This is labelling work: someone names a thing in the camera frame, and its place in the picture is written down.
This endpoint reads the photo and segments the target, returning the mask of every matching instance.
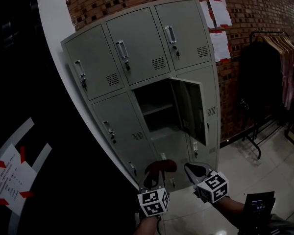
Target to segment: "white wall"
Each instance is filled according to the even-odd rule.
[[[80,92],[77,89],[76,84],[73,81],[72,74],[69,71],[66,64],[63,50],[60,42],[66,37],[75,32],[75,28],[72,25],[69,10],[67,8],[65,0],[37,0],[41,22],[43,25],[46,40],[53,58],[53,61],[57,67],[60,77],[63,81],[65,88],[67,89],[75,107],[80,113],[81,117],[85,121],[89,130],[92,132],[98,143],[103,150],[107,153],[114,164],[125,175],[125,177],[138,188],[136,182],[132,179],[130,174],[125,170],[124,166],[120,163],[118,158],[112,151],[109,143],[103,137],[99,128],[95,125],[91,113],[83,101]]]

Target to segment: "metal rack leg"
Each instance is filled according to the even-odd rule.
[[[250,137],[249,137],[249,135],[246,135],[246,138],[257,148],[257,150],[258,150],[258,152],[259,152],[259,154],[258,154],[258,158],[257,159],[260,159],[260,157],[261,157],[261,150],[260,150],[260,148],[259,148],[259,146],[254,142],[254,140],[253,139],[251,139]]]

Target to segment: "black wall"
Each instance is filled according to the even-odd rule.
[[[18,234],[130,234],[137,191],[83,122],[53,63],[37,0],[0,7],[0,147],[29,117],[34,127],[16,145],[30,166],[48,142]],[[0,206],[0,234],[11,211]]]

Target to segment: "clothing rack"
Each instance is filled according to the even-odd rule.
[[[249,44],[252,44],[252,38],[253,38],[253,35],[255,33],[278,33],[278,34],[286,34],[287,37],[289,37],[288,33],[285,32],[285,31],[255,30],[255,31],[251,32],[251,34],[249,35]],[[245,138],[247,138],[256,147],[256,149],[258,150],[258,157],[257,157],[257,159],[260,159],[260,157],[261,157],[261,150],[260,150],[260,148],[259,148],[258,145],[261,144],[263,141],[265,141],[268,137],[270,137],[278,128],[281,127],[281,125],[279,125],[277,128],[275,128],[275,130],[273,130],[270,134],[268,134],[267,136],[265,136],[258,143],[255,143],[254,140],[257,138],[257,135],[259,134],[259,132],[265,130],[266,128],[268,128],[269,126],[271,126],[274,122],[276,122],[276,119],[274,119],[270,124],[268,124],[267,126],[265,126],[264,128],[262,128],[259,131],[259,128],[261,126],[265,125],[267,123],[267,121],[265,121],[265,123],[263,123],[261,126],[259,126],[259,123],[257,123],[255,121],[254,126],[251,128],[251,131],[253,132],[252,137],[250,137],[249,134],[246,134],[243,137],[243,139],[242,139],[242,141],[244,141]]]

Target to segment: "tiled floor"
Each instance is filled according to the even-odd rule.
[[[261,133],[258,140],[275,126]],[[248,193],[275,191],[272,212],[286,219],[294,212],[294,146],[278,129],[261,143],[257,160],[248,141],[237,141],[220,150],[218,170],[228,178],[230,197],[245,202]],[[163,216],[162,235],[235,235],[232,226],[211,204],[193,195],[192,187],[170,195],[169,211]],[[294,214],[289,218],[294,221]]]

